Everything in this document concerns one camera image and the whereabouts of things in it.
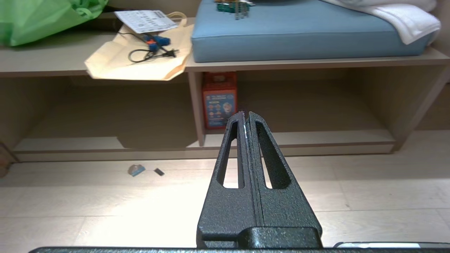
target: blue cushion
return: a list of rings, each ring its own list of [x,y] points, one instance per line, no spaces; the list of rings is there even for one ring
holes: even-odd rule
[[[405,45],[375,16],[320,0],[260,0],[249,18],[216,11],[202,0],[192,35],[196,62],[408,56],[431,36]]]

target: black small object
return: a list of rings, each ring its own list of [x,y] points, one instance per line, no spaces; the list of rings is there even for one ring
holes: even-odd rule
[[[154,170],[154,172],[156,172],[158,175],[160,175],[160,176],[163,176],[164,175],[164,172],[162,172],[162,170],[160,170],[160,169],[158,169],[158,168],[156,168],[155,170]]]

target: black cable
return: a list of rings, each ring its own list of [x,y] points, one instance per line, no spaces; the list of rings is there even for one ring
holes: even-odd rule
[[[119,30],[117,30],[116,29],[116,21],[117,20],[119,20],[119,19],[115,19],[113,21],[112,26],[113,26],[114,30],[117,31],[118,34],[121,34],[121,35],[127,35],[127,34],[133,35],[134,37],[138,38],[140,41],[143,41],[145,44],[147,44],[147,41],[144,38],[139,37],[139,36],[137,36],[134,33],[131,33],[131,32],[120,32]],[[148,60],[154,59],[154,58],[176,57],[175,52],[178,52],[179,50],[173,50],[173,49],[172,50],[167,50],[161,44],[159,44],[159,42],[155,39],[155,37],[153,35],[151,35],[150,33],[146,33],[146,35],[149,36],[150,39],[152,39],[156,43],[158,48],[163,50],[165,53],[160,54],[160,55],[156,55],[156,52],[153,52],[153,51],[150,51],[150,50],[147,50],[147,49],[135,49],[135,50],[131,51],[128,54],[128,60],[129,61],[131,61],[132,63],[141,63],[141,62],[145,62],[145,61],[148,61]],[[147,54],[144,56],[144,58],[142,60],[135,61],[135,60],[133,60],[131,58],[132,54],[135,53],[135,52],[147,52]]]
[[[128,59],[129,59],[132,63],[141,63],[141,62],[145,62],[145,61],[148,61],[148,60],[154,59],[154,58],[160,58],[160,57],[176,57],[175,52],[178,52],[178,51],[179,51],[179,50],[173,50],[173,49],[170,50],[170,51],[167,51],[167,50],[166,50],[165,53],[156,55],[156,52],[153,52],[153,51],[150,51],[150,50],[147,50],[147,49],[135,49],[135,50],[131,51],[131,52],[128,54]],[[133,59],[131,58],[131,55],[132,55],[133,53],[135,53],[135,52],[147,52],[147,54],[144,56],[144,58],[143,58],[142,60],[135,61],[135,60],[133,60]]]

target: floor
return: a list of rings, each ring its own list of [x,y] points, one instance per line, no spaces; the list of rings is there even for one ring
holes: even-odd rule
[[[416,131],[392,155],[288,157],[323,243],[450,242],[450,131]],[[0,252],[39,246],[195,247],[214,159],[22,163],[0,179]],[[236,186],[236,159],[225,186]],[[160,168],[159,176],[153,169]]]

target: red box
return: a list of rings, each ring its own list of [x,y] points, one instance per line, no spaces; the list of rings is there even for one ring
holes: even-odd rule
[[[229,117],[238,112],[236,72],[206,72],[203,83],[205,127],[225,128]]]

